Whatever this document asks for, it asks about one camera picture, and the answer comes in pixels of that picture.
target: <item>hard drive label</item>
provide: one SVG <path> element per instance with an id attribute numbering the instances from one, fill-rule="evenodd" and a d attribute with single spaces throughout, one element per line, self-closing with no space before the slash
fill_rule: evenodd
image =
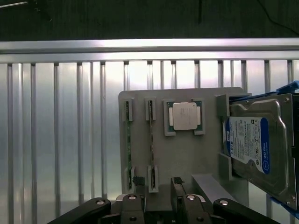
<path id="1" fill-rule="evenodd" d="M 266 118 L 230 117 L 226 122 L 226 143 L 230 156 L 247 164 L 254 162 L 270 172 L 269 125 Z"/>

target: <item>black cable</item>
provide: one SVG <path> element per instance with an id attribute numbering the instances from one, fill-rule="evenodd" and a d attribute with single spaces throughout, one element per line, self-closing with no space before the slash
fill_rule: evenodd
<path id="1" fill-rule="evenodd" d="M 292 28 L 287 27 L 287 26 L 285 26 L 285 25 L 283 25 L 283 24 L 281 24 L 281 23 L 278 23 L 278 22 L 274 21 L 274 20 L 270 17 L 270 15 L 269 15 L 269 13 L 268 13 L 266 7 L 261 3 L 261 1 L 260 1 L 260 0 L 256 0 L 256 1 L 257 1 L 258 4 L 260 5 L 260 7 L 262 7 L 263 11 L 265 12 L 265 14 L 266 14 L 266 16 L 268 17 L 268 20 L 269 20 L 270 22 L 272 22 L 273 24 L 275 24 L 275 25 L 277 25 L 277 26 L 280 26 L 280 27 L 282 27 L 282 28 L 288 29 L 288 30 L 290 30 L 292 33 L 294 33 L 294 34 L 296 34 L 296 35 L 299 36 L 299 33 L 298 33 L 297 31 L 295 31 L 295 30 L 293 30 Z"/>

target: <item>blue label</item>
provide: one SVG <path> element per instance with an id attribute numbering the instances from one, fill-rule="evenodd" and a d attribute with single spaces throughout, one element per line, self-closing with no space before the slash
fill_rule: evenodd
<path id="1" fill-rule="evenodd" d="M 232 139 L 230 139 L 229 118 L 225 124 L 225 132 L 226 132 L 226 148 L 228 149 L 228 154 L 230 155 L 230 141 L 232 141 Z"/>
<path id="2" fill-rule="evenodd" d="M 261 119 L 262 167 L 265 174 L 270 172 L 269 125 L 266 118 Z"/>

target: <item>gray bracket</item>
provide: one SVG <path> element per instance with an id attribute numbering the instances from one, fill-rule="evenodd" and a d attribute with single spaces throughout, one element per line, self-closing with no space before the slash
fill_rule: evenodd
<path id="1" fill-rule="evenodd" d="M 124 179 L 124 186 L 125 186 L 125 192 L 128 192 L 128 193 L 134 193 L 134 190 L 135 190 L 135 188 L 134 188 L 134 184 L 133 184 L 133 177 L 135 176 L 135 169 L 136 169 L 136 167 L 135 166 L 133 166 L 132 168 L 131 168 L 131 183 L 132 183 L 132 187 L 131 187 L 131 189 L 129 189 L 129 182 L 128 182 L 128 179 L 129 179 L 129 176 L 128 176 L 128 167 L 126 167 L 125 169 L 124 169 L 124 172 L 125 172 L 125 179 Z"/>
<path id="2" fill-rule="evenodd" d="M 217 116 L 224 117 L 224 118 L 230 116 L 230 113 L 229 113 L 229 98 L 230 97 L 242 98 L 242 97 L 247 97 L 247 96 L 251 96 L 251 93 L 244 94 L 244 95 L 224 94 L 224 95 L 216 96 Z"/>
<path id="3" fill-rule="evenodd" d="M 220 199 L 228 198 L 236 201 L 214 178 L 211 174 L 192 175 L 193 184 L 210 203 Z"/>
<path id="4" fill-rule="evenodd" d="M 133 121 L 133 98 L 126 98 L 123 100 L 123 109 L 121 110 L 122 121 L 126 121 L 126 102 L 129 104 L 129 121 Z"/>
<path id="5" fill-rule="evenodd" d="M 164 99 L 163 107 L 164 107 L 164 135 L 165 136 L 175 136 L 176 132 L 174 130 L 170 130 L 169 126 L 169 107 L 167 103 L 174 102 L 174 99 Z"/>
<path id="6" fill-rule="evenodd" d="M 206 115 L 205 115 L 205 102 L 203 99 L 201 98 L 192 98 L 193 102 L 196 101 L 201 101 L 201 126 L 202 126 L 202 130 L 194 130 L 194 135 L 201 135 L 201 134 L 205 134 L 206 133 L 206 125 L 205 125 L 205 120 L 206 120 Z"/>
<path id="7" fill-rule="evenodd" d="M 150 115 L 149 115 L 149 101 L 153 102 L 153 120 L 156 120 L 156 98 L 151 97 L 151 98 L 145 98 L 145 119 L 150 120 Z"/>
<path id="8" fill-rule="evenodd" d="M 151 168 L 152 166 L 148 166 L 148 184 L 149 184 L 149 193 L 158 193 L 159 192 L 159 176 L 158 176 L 158 167 L 154 166 L 155 169 L 155 187 L 151 187 Z"/>
<path id="9" fill-rule="evenodd" d="M 248 206 L 249 191 L 247 180 L 234 176 L 232 172 L 232 158 L 218 153 L 218 177 L 215 177 L 239 203 Z"/>

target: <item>metal slat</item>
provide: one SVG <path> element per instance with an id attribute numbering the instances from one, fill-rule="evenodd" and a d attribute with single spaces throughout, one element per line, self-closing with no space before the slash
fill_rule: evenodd
<path id="1" fill-rule="evenodd" d="M 106 189 L 108 199 L 115 200 L 121 192 L 121 158 L 120 158 L 120 138 L 119 138 L 119 111 L 118 111 L 118 94 L 123 91 L 124 82 L 124 63 L 107 62 L 106 63 L 106 85 L 105 110 L 106 130 L 105 136 L 105 158 L 106 158 Z"/>
<path id="2" fill-rule="evenodd" d="M 223 61 L 223 87 L 232 87 L 233 61 Z"/>
<path id="3" fill-rule="evenodd" d="M 153 61 L 153 89 L 160 90 L 161 89 L 161 76 L 163 75 L 163 62 L 161 61 Z"/>
<path id="4" fill-rule="evenodd" d="M 93 62 L 92 66 L 92 197 L 102 197 L 102 77 L 105 66 Z"/>
<path id="5" fill-rule="evenodd" d="M 79 66 L 79 196 L 80 203 L 92 198 L 93 147 L 92 147 L 92 68 L 91 63 Z"/>
<path id="6" fill-rule="evenodd" d="M 231 70 L 232 70 L 232 87 L 244 88 L 242 84 L 242 62 L 232 61 Z"/>
<path id="7" fill-rule="evenodd" d="M 247 61 L 247 92 L 252 95 L 265 93 L 264 61 Z"/>
<path id="8" fill-rule="evenodd" d="M 194 61 L 177 61 L 177 88 L 195 88 Z"/>
<path id="9" fill-rule="evenodd" d="M 270 91 L 288 84 L 288 64 L 286 60 L 270 61 Z"/>
<path id="10" fill-rule="evenodd" d="M 146 90 L 148 83 L 148 65 L 143 62 L 129 62 L 128 65 L 128 90 Z"/>
<path id="11" fill-rule="evenodd" d="M 14 223 L 24 221 L 23 184 L 23 65 L 13 64 L 13 158 L 14 158 Z"/>
<path id="12" fill-rule="evenodd" d="M 78 203 L 78 104 L 77 64 L 58 67 L 58 151 L 60 173 L 60 214 Z"/>
<path id="13" fill-rule="evenodd" d="M 24 224 L 32 224 L 31 64 L 23 65 Z"/>
<path id="14" fill-rule="evenodd" d="M 200 61 L 200 87 L 213 88 L 218 87 L 218 62 Z"/>
<path id="15" fill-rule="evenodd" d="M 293 78 L 299 80 L 299 60 L 293 60 Z"/>
<path id="16" fill-rule="evenodd" d="M 55 100 L 54 64 L 36 64 L 35 94 L 35 158 L 36 161 L 36 223 L 55 218 Z"/>
<path id="17" fill-rule="evenodd" d="M 8 67 L 0 64 L 0 219 L 8 224 Z"/>
<path id="18" fill-rule="evenodd" d="M 172 65 L 171 61 L 163 61 L 163 83 L 162 89 L 172 89 Z"/>

